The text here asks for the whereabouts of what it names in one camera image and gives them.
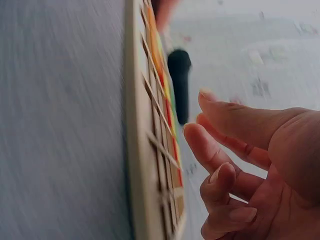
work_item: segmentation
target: gray surface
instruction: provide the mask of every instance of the gray surface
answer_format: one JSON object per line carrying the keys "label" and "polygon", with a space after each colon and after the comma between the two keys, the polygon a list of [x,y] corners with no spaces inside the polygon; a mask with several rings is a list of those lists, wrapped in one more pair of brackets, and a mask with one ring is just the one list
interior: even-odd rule
{"label": "gray surface", "polygon": [[125,0],[0,0],[0,239],[129,240]]}
{"label": "gray surface", "polygon": [[[203,87],[222,101],[236,100],[255,108],[320,110],[320,35],[299,29],[303,23],[319,33],[320,13],[316,9],[320,9],[320,1],[223,2],[182,0],[172,20],[173,45],[182,45],[192,61],[190,121],[195,121],[201,111],[198,92]],[[259,17],[260,11],[264,20]],[[255,59],[257,55],[262,62]],[[182,133],[180,138],[188,210],[184,240],[200,240],[208,212],[199,187],[208,173],[199,164],[194,168],[197,161]],[[244,171],[266,176],[262,169],[227,153]]]}

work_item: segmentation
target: black object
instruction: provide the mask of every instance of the black object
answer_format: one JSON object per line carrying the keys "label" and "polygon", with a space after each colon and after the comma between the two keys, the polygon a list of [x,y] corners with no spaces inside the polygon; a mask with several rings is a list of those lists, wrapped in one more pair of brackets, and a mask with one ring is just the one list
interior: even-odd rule
{"label": "black object", "polygon": [[173,83],[176,115],[179,124],[184,125],[189,118],[188,75],[191,68],[191,60],[185,50],[176,49],[168,56],[167,63]]}

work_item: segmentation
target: gray wall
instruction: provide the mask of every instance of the gray wall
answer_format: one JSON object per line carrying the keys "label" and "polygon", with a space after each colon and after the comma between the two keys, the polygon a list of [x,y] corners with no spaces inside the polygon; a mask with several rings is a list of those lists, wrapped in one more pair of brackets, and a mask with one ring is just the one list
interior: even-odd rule
{"label": "gray wall", "polygon": [[0,1],[0,239],[132,239],[124,3]]}

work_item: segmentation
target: hand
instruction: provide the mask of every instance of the hand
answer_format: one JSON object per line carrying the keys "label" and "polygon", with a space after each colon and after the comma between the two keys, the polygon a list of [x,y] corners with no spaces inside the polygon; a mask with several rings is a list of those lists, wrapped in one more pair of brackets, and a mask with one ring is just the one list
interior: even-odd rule
{"label": "hand", "polygon": [[[198,101],[202,113],[183,132],[210,173],[200,187],[209,212],[203,238],[320,239],[320,112],[253,109],[218,102],[208,91]],[[242,171],[218,142],[267,178]]]}

